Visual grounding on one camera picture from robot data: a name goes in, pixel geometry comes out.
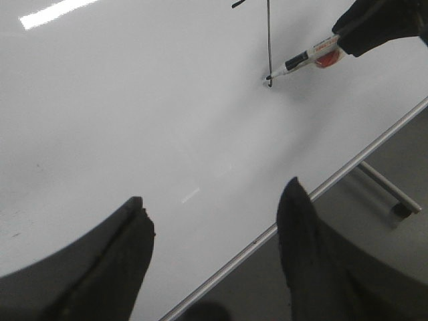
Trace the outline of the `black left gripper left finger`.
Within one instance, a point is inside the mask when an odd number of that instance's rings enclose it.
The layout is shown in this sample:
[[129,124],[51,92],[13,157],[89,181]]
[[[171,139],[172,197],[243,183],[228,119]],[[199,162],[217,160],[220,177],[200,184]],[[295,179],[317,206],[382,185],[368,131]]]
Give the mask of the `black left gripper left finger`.
[[56,253],[1,278],[2,320],[129,320],[154,247],[142,197]]

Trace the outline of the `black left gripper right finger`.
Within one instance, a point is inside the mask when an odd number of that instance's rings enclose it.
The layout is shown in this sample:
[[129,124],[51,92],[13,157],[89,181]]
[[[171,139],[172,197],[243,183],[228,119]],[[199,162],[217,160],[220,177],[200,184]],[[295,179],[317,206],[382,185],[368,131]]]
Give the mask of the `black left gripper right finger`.
[[427,286],[335,232],[297,178],[284,188],[276,225],[292,320],[427,319]]

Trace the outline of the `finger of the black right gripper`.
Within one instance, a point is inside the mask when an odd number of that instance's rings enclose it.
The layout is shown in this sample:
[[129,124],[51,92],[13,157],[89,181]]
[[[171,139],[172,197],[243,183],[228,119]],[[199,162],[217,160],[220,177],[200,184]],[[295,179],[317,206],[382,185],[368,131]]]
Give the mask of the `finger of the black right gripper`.
[[427,2],[355,1],[332,27],[338,46],[356,58],[388,41],[418,37],[427,44]]

